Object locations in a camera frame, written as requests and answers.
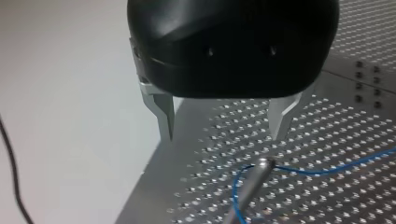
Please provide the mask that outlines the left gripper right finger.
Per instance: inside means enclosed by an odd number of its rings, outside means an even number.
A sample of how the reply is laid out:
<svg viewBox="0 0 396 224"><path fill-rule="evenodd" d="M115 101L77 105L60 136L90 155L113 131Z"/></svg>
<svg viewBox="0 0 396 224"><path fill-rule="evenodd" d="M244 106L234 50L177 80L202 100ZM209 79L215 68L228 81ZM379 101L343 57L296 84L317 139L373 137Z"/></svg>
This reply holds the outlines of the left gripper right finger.
<svg viewBox="0 0 396 224"><path fill-rule="evenodd" d="M269 130L274 140L286 137L294 114L300 109L302 95L300 93L270 100L268 107Z"/></svg>

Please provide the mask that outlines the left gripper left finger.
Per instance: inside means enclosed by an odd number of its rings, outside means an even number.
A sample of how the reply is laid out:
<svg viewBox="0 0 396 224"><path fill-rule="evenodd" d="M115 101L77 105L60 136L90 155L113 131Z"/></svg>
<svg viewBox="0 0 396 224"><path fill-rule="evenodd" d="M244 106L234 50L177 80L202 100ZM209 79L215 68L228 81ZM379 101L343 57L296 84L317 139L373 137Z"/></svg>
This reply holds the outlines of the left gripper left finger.
<svg viewBox="0 0 396 224"><path fill-rule="evenodd" d="M161 139L171 141L175 121L173 96L160 90L144 77L139 78L139 87L145 106L158 120Z"/></svg>

